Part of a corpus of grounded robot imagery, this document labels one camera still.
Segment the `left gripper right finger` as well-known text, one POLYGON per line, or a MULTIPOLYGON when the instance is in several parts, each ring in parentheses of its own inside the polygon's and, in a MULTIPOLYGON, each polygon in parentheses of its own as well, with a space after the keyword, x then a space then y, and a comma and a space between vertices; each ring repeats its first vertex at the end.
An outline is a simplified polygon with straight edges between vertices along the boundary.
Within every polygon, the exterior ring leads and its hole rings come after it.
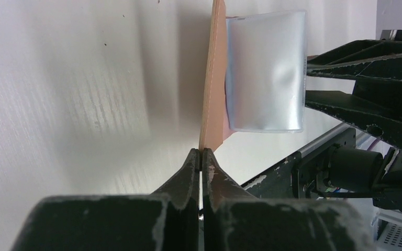
POLYGON ((260 199, 203 150, 205 250, 375 250, 369 228, 343 201, 260 199))

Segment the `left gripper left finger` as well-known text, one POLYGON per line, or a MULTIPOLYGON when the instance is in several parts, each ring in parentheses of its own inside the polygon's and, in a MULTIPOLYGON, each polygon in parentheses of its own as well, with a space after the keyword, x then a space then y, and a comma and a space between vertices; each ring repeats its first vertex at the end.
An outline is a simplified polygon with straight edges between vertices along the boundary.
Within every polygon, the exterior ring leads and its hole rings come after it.
POLYGON ((148 195, 51 196, 12 250, 198 250, 199 151, 148 195))

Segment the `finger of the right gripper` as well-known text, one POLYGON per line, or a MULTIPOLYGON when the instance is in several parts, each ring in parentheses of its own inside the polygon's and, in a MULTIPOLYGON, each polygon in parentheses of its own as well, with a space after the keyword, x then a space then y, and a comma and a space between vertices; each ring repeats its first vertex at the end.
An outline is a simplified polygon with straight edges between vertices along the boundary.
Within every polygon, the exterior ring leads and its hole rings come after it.
POLYGON ((307 90, 305 105, 402 150, 402 118, 380 105, 334 90, 307 90))
POLYGON ((307 75, 402 83, 402 41, 357 40, 307 61, 307 75))

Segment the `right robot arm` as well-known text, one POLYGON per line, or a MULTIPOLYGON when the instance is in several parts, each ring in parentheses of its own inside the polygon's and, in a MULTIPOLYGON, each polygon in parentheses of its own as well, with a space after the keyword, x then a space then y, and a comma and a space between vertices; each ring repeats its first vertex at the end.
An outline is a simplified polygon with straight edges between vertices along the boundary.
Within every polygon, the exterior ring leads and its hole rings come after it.
POLYGON ((357 40, 307 62, 307 75, 350 79, 353 92, 309 90, 306 107, 390 145, 386 155, 330 140, 292 170, 293 195, 370 198, 402 211, 402 38, 357 40))

